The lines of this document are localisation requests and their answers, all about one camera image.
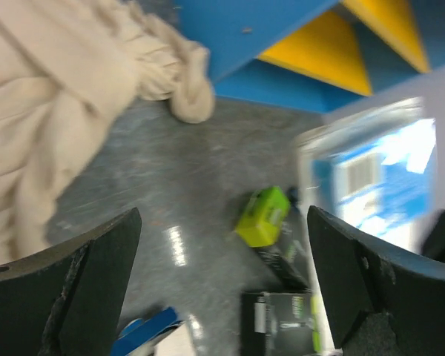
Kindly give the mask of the clear blister razor pack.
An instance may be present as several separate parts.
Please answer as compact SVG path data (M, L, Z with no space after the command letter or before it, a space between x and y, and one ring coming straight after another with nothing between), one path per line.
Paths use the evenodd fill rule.
M435 120L422 98L306 131L295 146L302 216L316 205L367 234L418 250L436 169Z

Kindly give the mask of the white box blue razor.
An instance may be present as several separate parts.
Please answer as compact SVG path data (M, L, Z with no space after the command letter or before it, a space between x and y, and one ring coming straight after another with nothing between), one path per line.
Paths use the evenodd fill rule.
M131 321L111 349L111 356L196 354L190 330L173 307L165 308L147 320Z

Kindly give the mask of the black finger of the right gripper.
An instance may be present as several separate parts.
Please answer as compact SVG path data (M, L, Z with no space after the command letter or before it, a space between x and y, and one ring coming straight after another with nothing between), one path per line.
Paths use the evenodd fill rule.
M425 239L421 254L432 260L445 263L445 210L443 210Z

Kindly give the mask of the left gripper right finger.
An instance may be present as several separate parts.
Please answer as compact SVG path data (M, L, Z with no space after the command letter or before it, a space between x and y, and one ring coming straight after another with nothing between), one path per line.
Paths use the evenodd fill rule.
M344 355L445 355L445 263L314 205L307 225L336 348Z

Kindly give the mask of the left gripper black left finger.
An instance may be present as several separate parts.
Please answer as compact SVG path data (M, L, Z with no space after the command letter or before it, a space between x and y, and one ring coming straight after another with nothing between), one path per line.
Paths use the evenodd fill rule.
M0 265L0 355L109 355L141 226L132 208Z

